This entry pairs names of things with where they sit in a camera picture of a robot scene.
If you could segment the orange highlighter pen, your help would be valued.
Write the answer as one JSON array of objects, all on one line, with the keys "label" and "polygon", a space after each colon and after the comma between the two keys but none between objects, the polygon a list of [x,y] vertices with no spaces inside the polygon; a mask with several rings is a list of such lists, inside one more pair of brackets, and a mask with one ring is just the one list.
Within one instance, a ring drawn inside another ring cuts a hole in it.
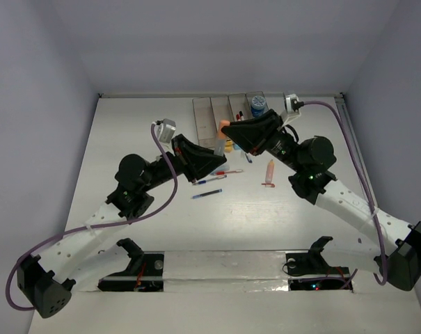
[{"label": "orange highlighter pen", "polygon": [[217,156],[222,157],[224,155],[225,145],[227,142],[227,136],[222,132],[222,129],[225,126],[229,126],[229,125],[230,125],[230,121],[228,120],[221,120],[219,123],[219,128],[216,133],[216,140],[214,144],[214,154]]}]

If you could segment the blue tape roll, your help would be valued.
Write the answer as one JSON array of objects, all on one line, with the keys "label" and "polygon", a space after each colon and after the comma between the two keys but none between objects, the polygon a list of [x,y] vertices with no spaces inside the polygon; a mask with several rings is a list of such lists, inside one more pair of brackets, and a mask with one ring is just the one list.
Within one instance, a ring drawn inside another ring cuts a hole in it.
[{"label": "blue tape roll", "polygon": [[260,117],[267,107],[267,101],[261,95],[252,97],[251,100],[251,113],[254,118]]}]

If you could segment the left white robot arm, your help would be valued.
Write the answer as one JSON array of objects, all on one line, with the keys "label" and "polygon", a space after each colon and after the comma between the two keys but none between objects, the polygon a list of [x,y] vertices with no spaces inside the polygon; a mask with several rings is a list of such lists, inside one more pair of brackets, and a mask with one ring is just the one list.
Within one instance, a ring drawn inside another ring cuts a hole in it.
[{"label": "left white robot arm", "polygon": [[183,135],[171,140],[172,152],[160,151],[149,162],[128,154],[115,175],[117,187],[99,209],[78,228],[50,237],[23,254],[11,271],[19,290],[43,319],[60,312],[74,291],[99,282],[115,257],[123,273],[143,267],[144,252],[131,239],[106,249],[104,242],[129,225],[149,219],[167,208],[178,190],[178,177],[195,183],[222,166],[223,153],[193,144]]}]

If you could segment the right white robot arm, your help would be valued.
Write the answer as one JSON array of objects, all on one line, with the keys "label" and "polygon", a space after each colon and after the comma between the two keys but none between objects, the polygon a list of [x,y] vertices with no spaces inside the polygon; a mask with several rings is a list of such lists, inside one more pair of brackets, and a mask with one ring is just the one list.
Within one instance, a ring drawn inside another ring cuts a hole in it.
[{"label": "right white robot arm", "polygon": [[315,136],[301,143],[283,119],[269,110],[245,121],[221,121],[220,131],[253,156],[268,152],[294,171],[288,180],[296,195],[332,213],[373,241],[377,255],[370,271],[387,283],[410,291],[421,276],[421,221],[412,224],[380,210],[348,189],[329,168],[336,162],[332,143]]}]

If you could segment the red gel pen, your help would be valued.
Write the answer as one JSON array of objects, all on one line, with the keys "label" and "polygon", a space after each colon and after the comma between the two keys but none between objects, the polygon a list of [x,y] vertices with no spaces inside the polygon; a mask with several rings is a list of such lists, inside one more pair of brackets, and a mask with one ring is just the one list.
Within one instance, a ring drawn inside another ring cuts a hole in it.
[{"label": "red gel pen", "polygon": [[215,176],[221,176],[221,175],[230,175],[230,174],[237,174],[237,173],[242,173],[243,170],[242,169],[237,169],[237,170],[221,170],[221,171],[217,171],[215,173],[212,173],[212,175]]}]

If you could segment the blue highlighter pen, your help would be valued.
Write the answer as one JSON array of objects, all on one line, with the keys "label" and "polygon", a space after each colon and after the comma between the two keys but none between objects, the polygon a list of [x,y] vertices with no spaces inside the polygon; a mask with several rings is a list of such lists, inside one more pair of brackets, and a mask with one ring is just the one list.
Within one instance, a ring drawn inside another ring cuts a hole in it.
[{"label": "blue highlighter pen", "polygon": [[228,164],[223,164],[223,165],[219,166],[218,168],[216,168],[214,170],[214,172],[215,173],[221,172],[221,171],[225,172],[225,171],[228,171],[229,169],[230,169],[230,166]]}]

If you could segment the blue gel pen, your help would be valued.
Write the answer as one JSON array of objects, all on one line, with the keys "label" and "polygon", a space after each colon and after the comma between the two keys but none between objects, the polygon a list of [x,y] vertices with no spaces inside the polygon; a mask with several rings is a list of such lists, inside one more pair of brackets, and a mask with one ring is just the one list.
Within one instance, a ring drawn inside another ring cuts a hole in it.
[{"label": "blue gel pen", "polygon": [[210,182],[214,182],[214,181],[217,181],[217,180],[223,180],[226,177],[227,177],[227,175],[214,175],[213,177],[208,178],[206,180],[197,181],[197,182],[193,183],[192,185],[193,186],[198,186],[198,185],[208,184]]}]

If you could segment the yellow eraser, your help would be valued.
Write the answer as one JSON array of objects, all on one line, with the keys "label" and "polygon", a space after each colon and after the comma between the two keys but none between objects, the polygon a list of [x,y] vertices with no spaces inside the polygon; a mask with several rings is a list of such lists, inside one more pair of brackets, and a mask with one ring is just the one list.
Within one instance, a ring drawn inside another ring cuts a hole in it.
[{"label": "yellow eraser", "polygon": [[232,152],[232,151],[233,151],[233,143],[232,143],[232,141],[226,141],[225,142],[224,152],[225,153],[229,153],[229,152]]}]

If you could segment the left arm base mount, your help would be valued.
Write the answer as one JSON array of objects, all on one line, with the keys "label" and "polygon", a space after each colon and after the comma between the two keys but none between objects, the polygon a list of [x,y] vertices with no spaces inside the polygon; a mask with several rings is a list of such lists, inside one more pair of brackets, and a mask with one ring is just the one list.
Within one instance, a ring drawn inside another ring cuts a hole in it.
[{"label": "left arm base mount", "polygon": [[126,252],[129,263],[123,271],[99,280],[102,292],[162,292],[164,290],[164,253],[144,252],[130,238],[116,243]]}]

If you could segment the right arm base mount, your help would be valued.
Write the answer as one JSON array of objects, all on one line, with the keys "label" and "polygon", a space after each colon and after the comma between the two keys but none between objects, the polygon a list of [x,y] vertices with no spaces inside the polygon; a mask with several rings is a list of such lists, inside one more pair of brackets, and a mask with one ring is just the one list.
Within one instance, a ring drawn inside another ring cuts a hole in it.
[{"label": "right arm base mount", "polygon": [[332,240],[332,237],[323,236],[304,252],[286,253],[281,269],[289,276],[291,291],[353,291],[349,268],[332,267],[322,257],[326,244]]}]

